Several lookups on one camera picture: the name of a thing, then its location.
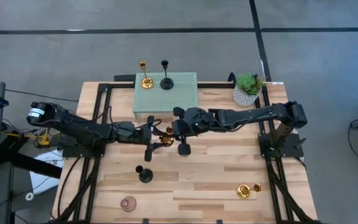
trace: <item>succulent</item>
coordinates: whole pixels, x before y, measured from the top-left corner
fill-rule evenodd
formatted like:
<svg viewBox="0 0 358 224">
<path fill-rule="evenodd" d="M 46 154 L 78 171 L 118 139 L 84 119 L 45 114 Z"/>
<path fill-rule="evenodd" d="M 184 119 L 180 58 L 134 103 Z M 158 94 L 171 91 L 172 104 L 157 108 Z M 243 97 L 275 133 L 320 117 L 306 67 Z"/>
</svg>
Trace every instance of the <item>succulent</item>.
<svg viewBox="0 0 358 224">
<path fill-rule="evenodd" d="M 237 86 L 247 95 L 256 95 L 259 93 L 262 81 L 258 75 L 245 74 L 237 79 Z"/>
</svg>

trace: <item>black candle holder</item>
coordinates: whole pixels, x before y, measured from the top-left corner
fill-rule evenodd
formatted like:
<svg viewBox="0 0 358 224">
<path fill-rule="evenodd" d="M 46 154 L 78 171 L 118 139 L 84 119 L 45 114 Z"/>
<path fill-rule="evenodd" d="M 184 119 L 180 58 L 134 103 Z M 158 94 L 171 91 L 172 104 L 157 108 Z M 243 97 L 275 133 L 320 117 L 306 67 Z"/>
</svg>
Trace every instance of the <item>black candle holder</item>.
<svg viewBox="0 0 358 224">
<path fill-rule="evenodd" d="M 168 64 L 169 62 L 167 60 L 163 60 L 161 62 L 162 68 L 165 70 L 165 78 L 161 80 L 161 83 L 159 85 L 164 90 L 170 90 L 174 86 L 173 80 L 171 78 L 168 78 L 166 74 L 166 69 Z"/>
<path fill-rule="evenodd" d="M 144 169 L 143 166 L 136 166 L 136 172 L 139 174 L 139 179 L 147 184 L 152 181 L 154 174 L 150 169 Z"/>
</svg>

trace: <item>concrete floor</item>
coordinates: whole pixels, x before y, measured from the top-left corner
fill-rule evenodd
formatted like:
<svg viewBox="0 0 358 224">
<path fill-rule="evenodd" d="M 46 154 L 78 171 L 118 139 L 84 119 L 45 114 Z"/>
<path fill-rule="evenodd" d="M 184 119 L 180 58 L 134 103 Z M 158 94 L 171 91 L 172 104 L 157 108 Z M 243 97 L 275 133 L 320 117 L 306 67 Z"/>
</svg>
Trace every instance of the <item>concrete floor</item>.
<svg viewBox="0 0 358 224">
<path fill-rule="evenodd" d="M 256 0 L 256 5 L 262 28 L 358 27 L 358 1 Z M 0 0 L 0 30 L 163 27 L 253 27 L 253 21 L 246 0 Z M 299 133 L 308 139 L 304 153 L 319 219 L 358 223 L 358 157 L 347 143 L 349 122 L 358 118 L 358 32 L 263 33 L 263 40 L 272 80 L 285 82 L 289 99 L 301 103 L 308 116 Z M 260 68 L 252 32 L 0 35 L 0 81 L 12 90 L 62 98 L 78 99 L 82 82 L 136 73 L 140 60 L 150 72 L 161 71 L 162 59 L 169 60 L 170 71 L 194 71 L 202 81 Z M 6 98 L 4 117 L 20 128 L 28 127 L 30 103 L 46 100 L 17 93 Z M 358 131 L 351 139 L 358 151 Z M 39 153 L 30 146 L 23 151 Z M 54 194 L 55 189 L 46 192 L 17 214 L 31 223 L 47 221 Z"/>
</svg>

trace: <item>wooden plank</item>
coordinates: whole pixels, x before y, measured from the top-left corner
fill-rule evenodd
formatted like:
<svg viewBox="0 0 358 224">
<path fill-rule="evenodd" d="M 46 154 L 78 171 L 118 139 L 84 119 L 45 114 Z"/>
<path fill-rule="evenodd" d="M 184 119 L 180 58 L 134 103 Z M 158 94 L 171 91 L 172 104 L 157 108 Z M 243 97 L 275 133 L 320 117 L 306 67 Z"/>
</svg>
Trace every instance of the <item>wooden plank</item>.
<svg viewBox="0 0 358 224">
<path fill-rule="evenodd" d="M 98 84 L 83 84 L 77 110 L 80 116 L 92 117 Z M 266 85 L 270 103 L 287 101 L 284 85 Z M 199 89 L 198 93 L 199 106 L 205 110 L 254 108 L 253 105 L 246 108 L 236 105 L 231 89 Z M 113 89 L 111 105 L 114 121 L 135 123 L 133 97 L 133 89 Z M 173 115 L 163 117 L 159 128 L 165 129 L 175 119 Z M 143 218 L 148 218 L 151 223 L 214 223 L 216 219 L 222 219 L 224 223 L 275 223 L 265 160 L 260 156 L 257 141 L 258 133 L 257 124 L 246 125 L 235 133 L 205 133 L 188 139 L 192 146 L 190 156 L 178 155 L 178 142 L 175 142 L 171 147 L 158 149 L 151 162 L 144 162 L 145 146 L 109 144 L 101 159 L 92 223 L 139 223 Z M 74 160 L 70 158 L 65 162 L 60 183 Z M 82 163 L 83 159 L 67 181 L 62 208 L 70 203 L 78 190 Z M 283 163 L 290 193 L 311 218 L 317 218 L 304 167 L 290 158 L 283 159 Z M 134 171 L 138 165 L 154 172 L 153 181 L 143 184 L 138 180 Z M 253 187 L 255 183 L 261 184 L 261 192 L 252 192 L 248 200 L 237 197 L 238 185 Z M 280 193 L 278 195 L 284 214 L 283 199 Z M 120 201 L 126 196 L 137 199 L 135 211 L 126 213 L 121 210 Z M 53 209 L 55 217 L 57 199 Z M 87 196 L 82 203 L 82 218 L 86 204 Z"/>
</svg>

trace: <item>gold object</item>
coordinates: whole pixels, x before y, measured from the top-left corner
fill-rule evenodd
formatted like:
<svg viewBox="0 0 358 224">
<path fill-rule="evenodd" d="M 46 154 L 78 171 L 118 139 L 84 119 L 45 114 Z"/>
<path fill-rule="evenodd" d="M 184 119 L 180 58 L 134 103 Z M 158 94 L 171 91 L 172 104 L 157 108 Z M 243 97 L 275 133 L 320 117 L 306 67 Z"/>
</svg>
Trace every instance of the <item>gold object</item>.
<svg viewBox="0 0 358 224">
<path fill-rule="evenodd" d="M 171 126 L 168 126 L 168 127 L 166 128 L 166 133 L 167 133 L 167 134 L 173 134 L 173 128 L 172 128 Z"/>
<path fill-rule="evenodd" d="M 150 78 L 144 78 L 141 81 L 141 86 L 145 89 L 152 88 L 154 86 L 154 81 Z"/>
<path fill-rule="evenodd" d="M 245 184 L 241 184 L 237 187 L 237 195 L 240 199 L 247 199 L 251 197 L 251 189 Z"/>
<path fill-rule="evenodd" d="M 240 199 L 247 199 L 251 197 L 252 190 L 255 192 L 261 192 L 261 185 L 255 184 L 253 189 L 251 189 L 247 185 L 241 184 L 237 187 L 237 195 L 240 197 Z"/>
<path fill-rule="evenodd" d="M 173 128 L 172 127 L 167 127 L 166 128 L 166 133 L 167 134 L 173 134 Z M 161 143 L 163 143 L 165 146 L 171 146 L 174 142 L 174 138 L 172 137 L 168 137 L 168 136 L 160 136 L 159 140 L 161 141 Z"/>
<path fill-rule="evenodd" d="M 253 190 L 256 191 L 256 192 L 261 192 L 261 185 L 260 184 L 255 184 L 253 186 Z"/>
<path fill-rule="evenodd" d="M 145 61 L 139 62 L 140 69 L 144 72 L 144 78 L 141 80 L 141 86 L 145 89 L 152 88 L 154 86 L 154 80 L 147 77 L 146 67 L 147 63 Z"/>
</svg>

